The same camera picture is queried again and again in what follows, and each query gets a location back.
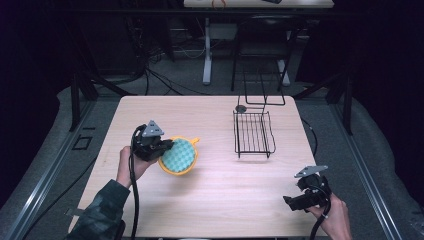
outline hand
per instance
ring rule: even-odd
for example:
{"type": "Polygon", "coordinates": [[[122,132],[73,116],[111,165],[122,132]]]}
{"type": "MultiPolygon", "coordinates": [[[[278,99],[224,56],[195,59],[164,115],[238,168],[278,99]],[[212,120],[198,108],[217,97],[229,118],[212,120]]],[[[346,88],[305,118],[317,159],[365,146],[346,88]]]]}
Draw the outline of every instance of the hand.
{"type": "MultiPolygon", "coordinates": [[[[129,146],[124,147],[120,152],[119,166],[118,166],[118,174],[116,176],[116,181],[120,183],[122,186],[129,188],[131,186],[131,178],[130,178],[130,170],[128,159],[131,155],[131,148],[129,146]]],[[[156,163],[158,159],[154,159],[151,161],[143,161],[134,155],[134,173],[135,179],[138,180],[147,168],[150,165],[156,163]]]]}
{"type": "MultiPolygon", "coordinates": [[[[331,209],[322,224],[321,228],[331,239],[345,240],[352,239],[350,233],[349,215],[346,203],[340,200],[336,195],[331,194],[331,209]]],[[[316,218],[319,218],[324,212],[324,208],[307,208],[316,218]]]]}

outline chair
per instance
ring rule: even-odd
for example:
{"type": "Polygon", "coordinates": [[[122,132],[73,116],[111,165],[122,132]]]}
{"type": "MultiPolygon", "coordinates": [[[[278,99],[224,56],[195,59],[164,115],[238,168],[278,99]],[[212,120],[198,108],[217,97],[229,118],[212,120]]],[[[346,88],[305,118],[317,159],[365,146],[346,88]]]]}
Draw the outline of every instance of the chair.
{"type": "Polygon", "coordinates": [[[306,21],[300,17],[282,15],[255,15],[240,21],[233,50],[231,91],[234,91],[237,61],[246,57],[272,59],[275,63],[284,61],[284,69],[277,71],[280,91],[297,35],[305,25],[306,21]]]}

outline white desk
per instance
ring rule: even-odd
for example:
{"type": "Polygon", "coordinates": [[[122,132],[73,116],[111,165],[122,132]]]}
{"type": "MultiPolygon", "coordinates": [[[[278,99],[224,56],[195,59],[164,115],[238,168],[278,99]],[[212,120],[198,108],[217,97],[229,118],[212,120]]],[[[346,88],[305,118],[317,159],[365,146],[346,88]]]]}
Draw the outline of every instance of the white desk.
{"type": "MultiPolygon", "coordinates": [[[[187,8],[212,8],[217,11],[225,11],[227,8],[332,8],[334,3],[332,0],[282,0],[279,4],[269,3],[261,0],[184,0],[184,7],[187,8]]],[[[203,71],[203,84],[209,85],[211,82],[212,72],[212,53],[210,51],[210,24],[209,19],[205,22],[205,66],[203,71]]],[[[284,62],[279,61],[278,67],[280,71],[284,69],[284,62]]],[[[284,76],[283,85],[290,85],[288,75],[284,76]]]]}
{"type": "MultiPolygon", "coordinates": [[[[294,174],[305,165],[315,165],[294,100],[286,97],[285,106],[267,106],[277,147],[268,159],[265,154],[238,158],[233,132],[236,105],[237,96],[122,98],[78,208],[85,209],[100,188],[116,177],[119,151],[130,144],[134,129],[154,120],[166,133],[163,139],[175,135],[200,138],[196,144],[199,157],[186,175],[170,175],[156,164],[137,182],[137,236],[309,236],[315,217],[291,211],[283,200],[283,195],[301,194],[294,174]]],[[[124,236],[131,235],[133,216],[130,195],[124,207],[124,236]]]]}

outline sleeve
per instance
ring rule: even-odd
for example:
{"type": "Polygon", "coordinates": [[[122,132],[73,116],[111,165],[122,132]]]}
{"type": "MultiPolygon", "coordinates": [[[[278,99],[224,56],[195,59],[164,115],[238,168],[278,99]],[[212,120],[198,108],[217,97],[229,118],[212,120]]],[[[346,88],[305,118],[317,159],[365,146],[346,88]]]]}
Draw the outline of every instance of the sleeve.
{"type": "Polygon", "coordinates": [[[79,217],[66,239],[114,239],[130,191],[110,180],[79,217]]]}

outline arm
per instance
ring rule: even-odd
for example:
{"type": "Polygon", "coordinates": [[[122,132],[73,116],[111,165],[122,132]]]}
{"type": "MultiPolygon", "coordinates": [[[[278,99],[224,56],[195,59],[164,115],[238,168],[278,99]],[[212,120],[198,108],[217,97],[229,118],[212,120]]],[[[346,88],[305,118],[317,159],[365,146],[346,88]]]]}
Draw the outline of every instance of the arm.
{"type": "MultiPolygon", "coordinates": [[[[96,194],[66,239],[114,239],[123,215],[124,204],[130,193],[131,179],[128,169],[130,154],[131,149],[128,146],[121,150],[116,181],[110,180],[96,194]]],[[[136,179],[139,179],[156,161],[135,159],[136,179]]]]}
{"type": "MultiPolygon", "coordinates": [[[[328,218],[321,224],[321,228],[333,240],[350,240],[349,214],[346,203],[340,200],[336,195],[331,194],[331,209],[328,218]]],[[[323,208],[310,207],[307,209],[316,218],[319,218],[324,212],[323,208]]]]}

